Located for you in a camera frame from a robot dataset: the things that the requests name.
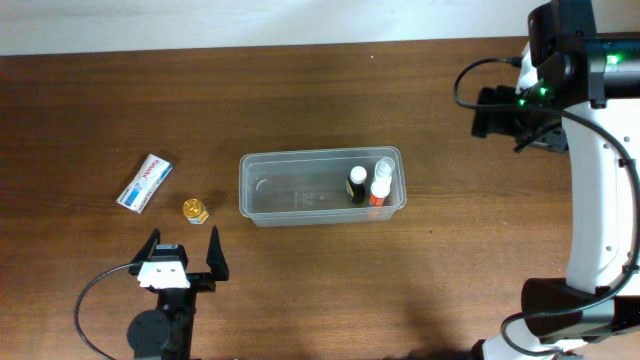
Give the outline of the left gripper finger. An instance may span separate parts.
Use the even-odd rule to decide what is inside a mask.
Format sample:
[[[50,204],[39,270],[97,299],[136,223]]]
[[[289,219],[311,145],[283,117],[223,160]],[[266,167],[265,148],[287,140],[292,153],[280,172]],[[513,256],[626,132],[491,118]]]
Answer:
[[[215,281],[229,280],[229,267],[221,247],[219,231],[216,226],[214,226],[211,231],[206,264],[209,266],[210,273]]]
[[[151,232],[148,240],[145,242],[145,244],[142,246],[142,248],[133,257],[131,262],[132,263],[141,263],[141,262],[147,260],[151,256],[151,254],[154,251],[155,247],[160,243],[160,238],[161,238],[160,230],[158,228],[155,228]]]

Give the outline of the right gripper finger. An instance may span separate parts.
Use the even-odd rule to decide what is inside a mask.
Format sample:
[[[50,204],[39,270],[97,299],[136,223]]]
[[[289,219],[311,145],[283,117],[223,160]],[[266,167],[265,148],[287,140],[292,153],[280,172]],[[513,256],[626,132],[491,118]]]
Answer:
[[[477,105],[491,105],[495,97],[493,88],[484,87],[478,94]],[[471,128],[471,135],[478,138],[486,138],[490,133],[490,113],[476,110]]]
[[[515,153],[521,153],[527,147],[546,150],[549,152],[563,151],[563,130],[560,124],[552,124],[527,136],[513,148]]]

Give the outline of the white Panadol box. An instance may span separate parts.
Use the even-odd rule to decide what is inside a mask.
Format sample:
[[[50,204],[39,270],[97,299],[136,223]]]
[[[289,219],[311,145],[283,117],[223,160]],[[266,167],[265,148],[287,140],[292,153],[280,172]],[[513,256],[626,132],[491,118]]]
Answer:
[[[172,169],[170,162],[149,154],[131,182],[116,198],[116,203],[135,213],[142,213]]]

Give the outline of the white dropper bottle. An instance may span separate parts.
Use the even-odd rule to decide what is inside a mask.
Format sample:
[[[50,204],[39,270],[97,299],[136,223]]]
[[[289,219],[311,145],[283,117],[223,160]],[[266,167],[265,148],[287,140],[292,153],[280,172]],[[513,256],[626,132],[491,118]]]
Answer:
[[[375,165],[374,181],[381,181],[386,184],[391,184],[395,167],[396,164],[392,158],[381,158]]]

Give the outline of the orange tube white cap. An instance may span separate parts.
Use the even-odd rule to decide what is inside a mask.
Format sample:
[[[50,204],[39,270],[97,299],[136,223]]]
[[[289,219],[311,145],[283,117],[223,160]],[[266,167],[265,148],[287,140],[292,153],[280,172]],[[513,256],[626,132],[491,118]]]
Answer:
[[[391,186],[385,180],[375,180],[370,187],[368,205],[370,207],[382,207],[387,196],[390,194]]]

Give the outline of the dark bottle white cap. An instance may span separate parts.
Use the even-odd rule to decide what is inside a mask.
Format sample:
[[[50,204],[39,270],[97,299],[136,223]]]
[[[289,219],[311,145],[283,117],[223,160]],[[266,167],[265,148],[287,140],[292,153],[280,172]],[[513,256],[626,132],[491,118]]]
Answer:
[[[367,171],[364,167],[355,166],[351,169],[346,181],[346,192],[352,203],[359,204],[364,200],[366,179]]]

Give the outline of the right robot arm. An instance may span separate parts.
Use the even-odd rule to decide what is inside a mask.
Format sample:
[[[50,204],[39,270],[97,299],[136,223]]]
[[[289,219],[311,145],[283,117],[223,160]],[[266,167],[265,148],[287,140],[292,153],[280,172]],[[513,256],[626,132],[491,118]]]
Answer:
[[[475,359],[573,359],[639,328],[639,41],[600,34],[588,1],[548,2],[527,25],[517,84],[481,90],[472,133],[569,155],[571,253],[564,277],[525,282]]]

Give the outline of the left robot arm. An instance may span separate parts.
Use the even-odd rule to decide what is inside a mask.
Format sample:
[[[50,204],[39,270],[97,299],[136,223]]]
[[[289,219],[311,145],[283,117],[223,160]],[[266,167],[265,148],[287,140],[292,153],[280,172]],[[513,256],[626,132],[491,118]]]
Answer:
[[[152,231],[132,259],[129,274],[139,286],[157,296],[156,307],[134,317],[127,341],[136,359],[189,359],[196,301],[200,293],[213,293],[229,279],[219,231],[211,231],[205,262],[207,272],[188,272],[188,256],[181,244],[162,244],[160,231]]]

